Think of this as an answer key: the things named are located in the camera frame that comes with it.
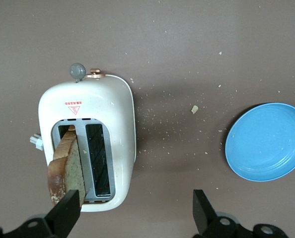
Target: toast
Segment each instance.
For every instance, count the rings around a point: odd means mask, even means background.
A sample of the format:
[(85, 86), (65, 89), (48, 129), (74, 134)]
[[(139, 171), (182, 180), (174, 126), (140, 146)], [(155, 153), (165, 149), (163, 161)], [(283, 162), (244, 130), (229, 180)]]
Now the toast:
[(48, 165), (48, 188), (54, 206), (72, 189), (79, 190), (80, 207), (85, 199), (77, 136), (74, 126), (70, 126), (62, 137)]

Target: red triangle symbol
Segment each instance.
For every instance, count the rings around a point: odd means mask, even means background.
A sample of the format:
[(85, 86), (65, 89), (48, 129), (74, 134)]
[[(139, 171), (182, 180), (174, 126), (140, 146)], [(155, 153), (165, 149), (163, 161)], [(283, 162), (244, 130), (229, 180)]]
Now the red triangle symbol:
[(75, 115), (77, 115), (79, 108), (80, 108), (80, 106), (69, 107), (70, 111), (72, 111)]

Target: toaster slot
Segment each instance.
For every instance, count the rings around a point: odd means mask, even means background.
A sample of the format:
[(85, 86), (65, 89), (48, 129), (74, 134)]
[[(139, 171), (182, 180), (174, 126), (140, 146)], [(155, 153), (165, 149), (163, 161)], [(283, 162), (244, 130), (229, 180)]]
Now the toaster slot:
[(95, 194), (99, 197), (110, 196), (104, 135), (101, 124), (86, 125), (90, 162), (93, 171)]
[(110, 201), (115, 194), (110, 135), (96, 119), (64, 119), (52, 129), (54, 149), (68, 128), (75, 126), (84, 184), (85, 203)]

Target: toaster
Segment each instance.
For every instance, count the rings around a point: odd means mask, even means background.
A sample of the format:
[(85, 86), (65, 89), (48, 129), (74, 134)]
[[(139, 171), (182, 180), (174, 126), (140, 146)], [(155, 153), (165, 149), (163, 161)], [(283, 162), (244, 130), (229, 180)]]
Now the toaster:
[(82, 64), (70, 67), (75, 81), (60, 83), (41, 97), (41, 136), (30, 138), (44, 150), (47, 165), (69, 126), (75, 126), (86, 189), (82, 212), (106, 211), (126, 198), (136, 159), (133, 95), (120, 77)]

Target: blue bowl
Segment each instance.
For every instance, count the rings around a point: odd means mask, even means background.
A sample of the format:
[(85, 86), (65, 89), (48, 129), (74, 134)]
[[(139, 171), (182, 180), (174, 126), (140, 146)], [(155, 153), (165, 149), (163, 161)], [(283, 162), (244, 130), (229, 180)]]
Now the blue bowl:
[(271, 181), (295, 169), (295, 107), (267, 103), (247, 111), (226, 140), (229, 166), (250, 181)]

